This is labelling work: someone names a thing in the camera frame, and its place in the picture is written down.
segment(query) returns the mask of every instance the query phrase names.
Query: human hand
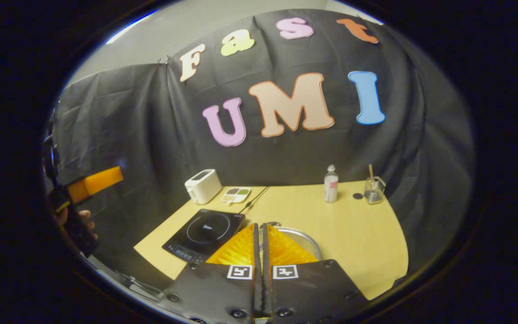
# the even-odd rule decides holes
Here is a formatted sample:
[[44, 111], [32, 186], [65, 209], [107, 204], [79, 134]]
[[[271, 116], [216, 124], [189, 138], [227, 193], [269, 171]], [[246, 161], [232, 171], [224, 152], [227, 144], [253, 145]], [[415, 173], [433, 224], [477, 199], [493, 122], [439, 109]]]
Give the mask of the human hand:
[[[79, 217], [81, 220], [85, 221], [91, 217], [91, 212], [90, 211], [80, 211]], [[63, 228], [63, 226], [67, 222], [67, 208], [63, 208], [57, 215], [55, 215], [55, 220], [61, 226], [61, 228]], [[93, 221], [90, 221], [89, 223], [86, 224], [86, 226], [87, 226], [88, 230], [92, 230], [93, 228], [95, 228], [95, 223]], [[95, 239], [97, 239], [97, 237], [98, 237], [97, 234], [92, 233], [92, 235]]]

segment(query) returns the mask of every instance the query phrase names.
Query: plastic bottle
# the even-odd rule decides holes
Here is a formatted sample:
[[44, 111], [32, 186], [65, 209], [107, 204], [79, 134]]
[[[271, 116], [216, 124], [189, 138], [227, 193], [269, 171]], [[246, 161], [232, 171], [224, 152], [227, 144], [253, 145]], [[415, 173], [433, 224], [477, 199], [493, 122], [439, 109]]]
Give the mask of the plastic bottle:
[[325, 175], [325, 196], [327, 203], [334, 203], [337, 200], [337, 186], [339, 185], [339, 176], [335, 173], [335, 166], [331, 164], [327, 168], [328, 173]]

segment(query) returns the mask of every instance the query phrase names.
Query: paint palette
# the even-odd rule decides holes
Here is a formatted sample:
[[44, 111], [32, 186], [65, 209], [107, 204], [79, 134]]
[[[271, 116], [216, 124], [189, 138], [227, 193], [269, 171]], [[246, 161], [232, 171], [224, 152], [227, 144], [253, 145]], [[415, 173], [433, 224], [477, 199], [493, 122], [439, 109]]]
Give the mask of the paint palette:
[[234, 187], [230, 188], [222, 198], [224, 203], [241, 203], [247, 198], [249, 193], [251, 192], [251, 188], [247, 187]]

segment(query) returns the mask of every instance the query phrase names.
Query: induction cooktop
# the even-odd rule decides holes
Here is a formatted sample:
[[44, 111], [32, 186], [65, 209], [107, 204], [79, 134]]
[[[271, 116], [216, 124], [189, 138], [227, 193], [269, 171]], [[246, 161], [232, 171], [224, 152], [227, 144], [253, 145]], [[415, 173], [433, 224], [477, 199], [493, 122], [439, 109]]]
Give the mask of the induction cooktop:
[[204, 262], [237, 233], [245, 215], [200, 209], [161, 248], [185, 260]]

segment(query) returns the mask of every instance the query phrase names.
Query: yellow table surface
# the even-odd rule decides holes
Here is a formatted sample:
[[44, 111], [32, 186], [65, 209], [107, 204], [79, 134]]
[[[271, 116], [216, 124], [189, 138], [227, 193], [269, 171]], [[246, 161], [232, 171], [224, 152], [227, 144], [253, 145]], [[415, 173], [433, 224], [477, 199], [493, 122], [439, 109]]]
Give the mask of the yellow table surface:
[[[374, 299], [407, 274], [409, 256], [403, 231], [387, 199], [369, 205], [365, 199], [353, 198], [353, 193], [363, 193], [364, 185], [364, 181], [339, 183], [334, 203], [323, 200], [322, 184], [271, 187], [243, 214], [250, 224], [277, 221], [283, 227], [308, 234], [319, 245], [324, 260], [336, 260], [363, 295]], [[221, 201], [229, 188], [232, 187], [224, 187], [206, 205], [187, 202], [141, 240], [135, 250], [176, 279], [187, 263], [161, 246], [199, 209], [238, 213], [264, 187], [251, 187], [245, 201], [230, 207]]]

